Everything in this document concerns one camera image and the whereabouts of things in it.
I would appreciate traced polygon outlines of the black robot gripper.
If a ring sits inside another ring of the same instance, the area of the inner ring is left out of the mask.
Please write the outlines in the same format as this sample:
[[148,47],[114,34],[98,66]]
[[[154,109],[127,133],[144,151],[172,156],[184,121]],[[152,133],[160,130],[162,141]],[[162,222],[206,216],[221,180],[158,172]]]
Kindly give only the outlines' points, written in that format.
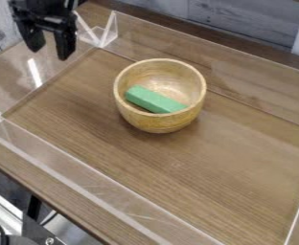
[[13,19],[29,50],[36,53],[45,45],[44,31],[55,32],[56,51],[67,60],[76,47],[77,0],[9,0]]

